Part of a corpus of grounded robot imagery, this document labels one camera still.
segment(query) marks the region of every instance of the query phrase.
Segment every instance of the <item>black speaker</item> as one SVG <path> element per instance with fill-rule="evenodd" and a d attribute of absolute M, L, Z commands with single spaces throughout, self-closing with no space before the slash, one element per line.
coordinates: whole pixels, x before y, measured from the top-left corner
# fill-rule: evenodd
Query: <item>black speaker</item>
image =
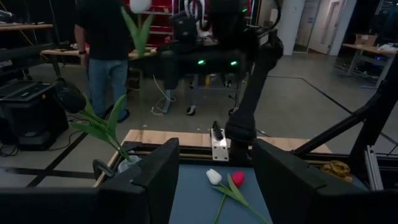
<path fill-rule="evenodd" d="M 3 138 L 4 133 L 12 133 L 21 150 L 47 150 L 68 129 L 66 114 L 54 94 L 53 85 L 46 83 L 19 81 L 0 88 L 3 122 L 8 124 Z"/>

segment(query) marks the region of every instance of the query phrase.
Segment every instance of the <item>green leaf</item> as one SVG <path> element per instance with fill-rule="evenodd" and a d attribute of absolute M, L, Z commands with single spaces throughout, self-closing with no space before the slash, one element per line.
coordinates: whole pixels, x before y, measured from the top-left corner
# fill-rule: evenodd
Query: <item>green leaf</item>
<path fill-rule="evenodd" d="M 214 189 L 218 190 L 219 192 L 226 194 L 228 196 L 230 196 L 232 199 L 237 200 L 238 202 L 242 203 L 236 196 L 235 194 L 228 189 L 225 189 L 224 187 L 219 187 L 219 186 L 212 186 Z"/>
<path fill-rule="evenodd" d="M 150 25 L 152 24 L 153 20 L 154 20 L 154 15 L 150 14 L 148 16 L 148 18 L 145 20 L 144 24 L 142 25 L 142 29 L 141 29 L 140 33 L 138 34 L 141 45 L 136 48 L 138 49 L 139 53 L 142 55 L 144 55 L 144 52 L 145 52 L 145 47 L 147 45 L 149 32 L 150 32 Z"/>
<path fill-rule="evenodd" d="M 95 129 L 94 127 L 91 127 L 87 124 L 80 124 L 80 123 L 71 123 L 71 127 L 79 129 L 80 131 L 83 131 L 89 135 L 92 135 L 108 144 L 111 144 L 107 135 L 100 130 Z"/>
<path fill-rule="evenodd" d="M 95 114 L 95 113 L 94 113 L 94 109 L 93 109 L 93 107 L 91 106 L 90 101 L 89 101 L 89 99 L 88 99 L 86 93 L 84 93 L 83 96 L 84 96 L 85 99 L 86 99 L 85 111 L 86 111 L 87 113 L 89 113 L 89 114 Z"/>
<path fill-rule="evenodd" d="M 88 121 L 90 121 L 90 122 L 92 122 L 92 123 L 93 123 L 94 121 L 96 121 L 97 123 L 100 123 L 100 124 L 102 124 L 102 125 L 108 127 L 108 122 L 106 122 L 105 120 L 103 120 L 103 119 L 97 117 L 97 115 L 95 115 L 95 114 L 90 114 L 90 113 L 87 113 L 86 111 L 81 111 L 81 112 L 80 112 L 80 115 L 81 115 L 82 117 L 86 118 Z"/>
<path fill-rule="evenodd" d="M 120 96 L 118 101 L 113 106 L 111 116 L 109 117 L 108 129 L 113 135 L 116 135 L 116 125 L 118 124 L 120 110 L 122 109 L 125 100 L 126 100 L 126 95 Z"/>
<path fill-rule="evenodd" d="M 124 150 L 123 147 L 120 146 L 120 143 L 118 143 L 118 140 L 115 138 L 112 138 L 111 136 L 108 135 L 108 139 L 110 144 L 115 148 L 115 150 L 117 150 L 117 152 L 123 157 L 125 158 L 125 160 L 131 162 L 131 159 L 129 157 L 129 155 L 127 154 L 127 152 Z"/>
<path fill-rule="evenodd" d="M 138 38 L 139 30 L 138 30 L 136 24 L 134 23 L 133 19 L 131 19 L 131 17 L 129 16 L 129 14 L 126 12 L 126 10 L 123 7 L 121 8 L 121 12 L 122 12 L 124 22 L 126 23 L 126 26 L 130 31 L 132 41 L 134 42 L 134 45 L 137 48 L 137 46 L 141 45 L 141 41 Z"/>
<path fill-rule="evenodd" d="M 243 195 L 241 194 L 241 192 L 238 190 L 238 188 L 235 186 L 234 182 L 232 181 L 230 174 L 228 174 L 228 183 L 229 183 L 229 187 L 231 188 L 232 192 L 234 192 L 235 196 L 239 199 L 239 201 L 243 205 L 249 206 L 248 202 L 244 199 Z"/>

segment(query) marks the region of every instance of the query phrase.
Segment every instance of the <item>yellow cable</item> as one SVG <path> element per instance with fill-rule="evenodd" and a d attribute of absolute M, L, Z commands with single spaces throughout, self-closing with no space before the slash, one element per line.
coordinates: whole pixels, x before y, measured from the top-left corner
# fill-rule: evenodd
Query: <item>yellow cable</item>
<path fill-rule="evenodd" d="M 6 12 L 8 12 L 7 8 L 4 6 L 4 4 L 2 3 L 1 0 L 0 0 L 0 4 L 1 4 L 1 7 L 2 7 Z M 32 46 L 34 45 L 34 44 L 29 40 L 29 38 L 27 38 L 27 36 L 25 35 L 24 31 L 19 30 L 19 32 L 21 32 L 21 34 L 25 37 L 25 39 L 26 39 Z M 40 53 L 40 56 L 43 57 L 43 58 L 45 58 L 46 60 L 48 60 L 48 58 L 47 58 L 46 56 L 44 56 L 42 53 Z"/>
<path fill-rule="evenodd" d="M 353 178 L 351 177 L 351 169 L 347 164 L 340 161 L 330 161 L 328 164 L 321 167 L 323 172 L 330 174 L 339 179 L 345 180 L 349 183 L 353 182 Z"/>

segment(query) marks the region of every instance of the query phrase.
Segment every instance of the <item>jeans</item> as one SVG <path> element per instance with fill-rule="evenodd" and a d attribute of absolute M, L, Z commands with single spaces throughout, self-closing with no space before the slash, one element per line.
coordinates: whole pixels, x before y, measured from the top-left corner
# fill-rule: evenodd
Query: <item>jeans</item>
<path fill-rule="evenodd" d="M 94 113 L 100 118 L 105 117 L 105 91 L 109 76 L 113 88 L 113 103 L 115 104 L 120 96 L 126 94 L 127 60 L 90 59 L 88 83 L 90 84 Z M 119 113 L 119 119 L 124 118 L 125 115 L 126 102 L 124 102 Z"/>

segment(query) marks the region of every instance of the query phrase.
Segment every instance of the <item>metal bracket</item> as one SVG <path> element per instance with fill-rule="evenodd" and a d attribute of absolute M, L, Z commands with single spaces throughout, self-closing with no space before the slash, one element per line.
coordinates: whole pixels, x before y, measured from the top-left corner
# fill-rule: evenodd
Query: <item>metal bracket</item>
<path fill-rule="evenodd" d="M 213 128 L 211 129 L 210 136 L 211 136 L 211 150 L 213 151 L 213 160 L 228 162 L 229 161 L 228 146 L 226 144 L 224 129 L 221 129 L 221 134 L 223 135 L 223 138 L 217 140 L 216 131 Z"/>
<path fill-rule="evenodd" d="M 383 190 L 377 157 L 370 146 L 365 151 L 365 164 L 368 171 L 369 183 L 372 190 Z"/>

